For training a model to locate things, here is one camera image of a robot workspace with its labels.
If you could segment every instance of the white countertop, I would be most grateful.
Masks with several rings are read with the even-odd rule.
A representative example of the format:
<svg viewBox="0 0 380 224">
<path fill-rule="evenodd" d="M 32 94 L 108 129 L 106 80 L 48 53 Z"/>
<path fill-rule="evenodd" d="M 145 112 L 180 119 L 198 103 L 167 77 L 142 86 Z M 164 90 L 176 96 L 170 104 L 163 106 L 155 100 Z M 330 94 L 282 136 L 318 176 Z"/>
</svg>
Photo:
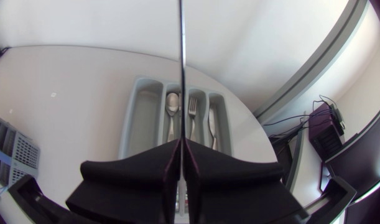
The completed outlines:
<svg viewBox="0 0 380 224">
<path fill-rule="evenodd" d="M 277 161 L 261 125 L 232 92 L 198 70 L 186 72 L 187 84 L 225 97 L 233 157 Z M 40 147 L 37 182 L 48 198 L 66 207 L 82 181 L 82 162 L 118 158 L 135 79 L 178 82 L 179 74 L 177 62 L 150 55 L 89 47 L 13 48 L 0 59 L 0 117 Z M 0 198 L 0 213 L 8 223 L 25 218 L 8 193 Z"/>
</svg>

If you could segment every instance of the cutlery tray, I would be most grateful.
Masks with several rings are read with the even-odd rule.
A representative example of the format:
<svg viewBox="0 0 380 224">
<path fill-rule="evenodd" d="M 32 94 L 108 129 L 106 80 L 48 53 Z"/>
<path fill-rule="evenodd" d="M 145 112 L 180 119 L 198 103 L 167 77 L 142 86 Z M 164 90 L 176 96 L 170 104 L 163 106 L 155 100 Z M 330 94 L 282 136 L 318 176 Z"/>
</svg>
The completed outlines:
<svg viewBox="0 0 380 224">
<path fill-rule="evenodd" d="M 140 152 L 144 152 L 167 142 L 170 117 L 165 109 L 166 96 L 169 93 L 179 94 L 178 83 L 138 78 L 133 85 L 129 103 L 126 108 L 119 159 L 124 159 Z M 213 138 L 209 129 L 209 107 L 215 109 L 215 129 L 217 138 L 216 150 L 231 155 L 231 130 L 228 121 L 228 112 L 222 94 L 215 91 L 186 86 L 185 110 L 186 137 L 190 139 L 192 120 L 188 115 L 188 101 L 190 97 L 198 100 L 195 116 L 196 142 L 211 147 Z M 180 137 L 180 113 L 173 117 L 175 139 Z"/>
</svg>

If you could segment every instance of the fork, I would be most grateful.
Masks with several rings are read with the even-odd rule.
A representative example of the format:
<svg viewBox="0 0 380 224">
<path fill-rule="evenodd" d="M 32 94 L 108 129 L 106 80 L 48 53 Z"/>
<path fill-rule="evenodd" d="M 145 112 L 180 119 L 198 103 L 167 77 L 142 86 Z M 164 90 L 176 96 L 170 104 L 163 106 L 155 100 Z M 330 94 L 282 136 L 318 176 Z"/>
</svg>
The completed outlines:
<svg viewBox="0 0 380 224">
<path fill-rule="evenodd" d="M 191 97 L 190 102 L 188 102 L 188 115 L 190 115 L 192 120 L 191 141 L 195 141 L 195 115 L 197 114 L 197 102 L 198 100 L 194 97 Z"/>
</svg>

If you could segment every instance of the knife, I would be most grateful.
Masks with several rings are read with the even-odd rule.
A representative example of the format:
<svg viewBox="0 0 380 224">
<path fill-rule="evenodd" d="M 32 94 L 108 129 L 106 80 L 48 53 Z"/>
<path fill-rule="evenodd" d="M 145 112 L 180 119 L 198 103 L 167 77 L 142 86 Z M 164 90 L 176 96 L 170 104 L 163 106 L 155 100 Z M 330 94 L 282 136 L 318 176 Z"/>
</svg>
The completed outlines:
<svg viewBox="0 0 380 224">
<path fill-rule="evenodd" d="M 216 150 L 217 139 L 216 139 L 216 126 L 215 126 L 215 111 L 212 107 L 209 108 L 209 129 L 213 137 L 212 149 Z"/>
</svg>

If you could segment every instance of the wall trim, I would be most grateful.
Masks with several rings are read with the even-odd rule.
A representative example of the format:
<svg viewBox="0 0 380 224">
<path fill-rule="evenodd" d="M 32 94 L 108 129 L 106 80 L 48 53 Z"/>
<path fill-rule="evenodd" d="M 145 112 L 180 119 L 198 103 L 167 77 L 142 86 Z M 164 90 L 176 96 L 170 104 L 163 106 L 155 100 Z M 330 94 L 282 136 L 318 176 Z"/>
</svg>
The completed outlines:
<svg viewBox="0 0 380 224">
<path fill-rule="evenodd" d="M 331 65 L 332 60 L 356 29 L 368 0 L 349 0 L 330 33 L 312 56 L 269 100 L 253 115 L 259 123 L 266 124 L 291 102 L 306 92 Z"/>
</svg>

